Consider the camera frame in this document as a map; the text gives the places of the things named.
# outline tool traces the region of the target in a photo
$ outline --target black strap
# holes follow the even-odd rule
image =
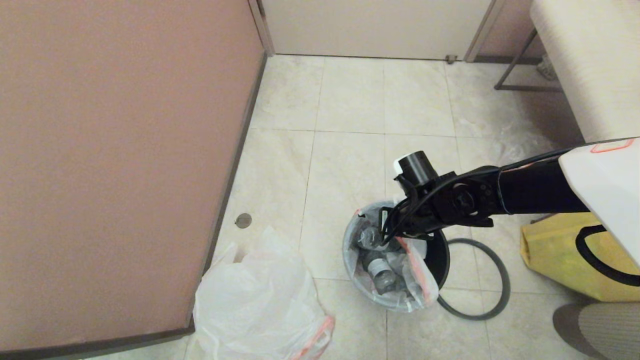
[[[488,320],[497,316],[507,306],[507,303],[509,302],[509,298],[511,296],[511,282],[509,281],[509,272],[507,272],[507,268],[504,266],[504,263],[502,262],[502,260],[500,260],[500,257],[498,256],[498,254],[496,254],[491,248],[489,248],[488,246],[486,246],[485,244],[479,241],[466,239],[466,238],[449,240],[449,245],[455,244],[455,243],[463,243],[463,244],[475,246],[480,250],[484,251],[487,255],[489,255],[489,258],[491,258],[491,260],[493,260],[493,262],[495,263],[495,266],[498,267],[498,272],[500,273],[500,278],[502,279],[502,293],[500,294],[500,300],[498,300],[498,303],[493,307],[493,309],[489,310],[487,313],[480,314],[480,315],[469,315],[469,314],[459,312],[458,310],[451,307],[451,305],[449,305],[449,303],[447,303],[442,298],[442,295],[438,297],[438,303],[442,305],[442,307],[444,307],[444,309],[447,310],[448,312],[452,313],[453,315],[456,315],[459,318],[466,319],[466,320],[475,320],[475,321]]]
[[[589,265],[593,266],[593,268],[598,270],[602,275],[625,285],[640,286],[640,275],[627,274],[626,272],[612,268],[611,266],[603,263],[600,259],[596,258],[596,256],[591,252],[591,249],[587,246],[587,236],[602,233],[606,230],[607,229],[602,225],[583,227],[575,238],[575,247],[578,248],[578,252],[589,263]]]

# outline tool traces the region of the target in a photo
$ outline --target floor drain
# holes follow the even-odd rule
[[[249,227],[249,225],[251,225],[251,215],[244,213],[244,214],[240,214],[238,216],[238,218],[236,219],[236,225],[240,228],[240,229],[244,229]]]

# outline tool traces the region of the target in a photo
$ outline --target door frame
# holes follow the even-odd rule
[[[273,41],[271,40],[271,34],[269,33],[269,26],[267,25],[266,14],[264,13],[264,6],[262,0],[247,0],[251,13],[253,14],[253,20],[255,21],[255,27],[258,29],[258,36],[264,47],[264,51],[267,56],[272,57],[275,55],[275,48],[273,47]]]
[[[465,55],[464,60],[466,62],[472,63],[476,60],[480,49],[482,49],[482,45],[484,45],[486,37],[489,35],[489,32],[491,31],[493,24],[495,24],[495,21],[498,18],[498,14],[502,10],[502,7],[504,6],[504,3],[506,3],[506,1],[507,0],[492,0],[491,4],[489,4],[489,8],[487,9],[486,14],[482,19],[482,22],[480,22],[480,27],[478,28],[476,36],[471,42],[471,46],[469,47],[469,50]]]

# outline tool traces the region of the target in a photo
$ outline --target trash bag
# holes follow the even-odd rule
[[[360,233],[364,229],[378,225],[380,208],[392,207],[391,201],[376,202],[353,215],[346,232],[342,256],[349,278],[367,298],[385,308],[401,313],[411,313],[434,304],[438,298],[438,283],[424,263],[429,251],[424,240],[397,238],[402,246],[399,251],[385,252],[387,263],[396,273],[399,282],[394,291],[380,295],[369,273],[363,269],[360,253],[363,251]]]
[[[301,256],[267,228],[233,263],[237,245],[214,258],[193,309],[196,338],[213,359],[317,359],[333,318],[320,307]]]

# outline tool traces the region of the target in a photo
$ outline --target white door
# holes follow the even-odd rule
[[[491,0],[262,0],[278,54],[464,57]]]

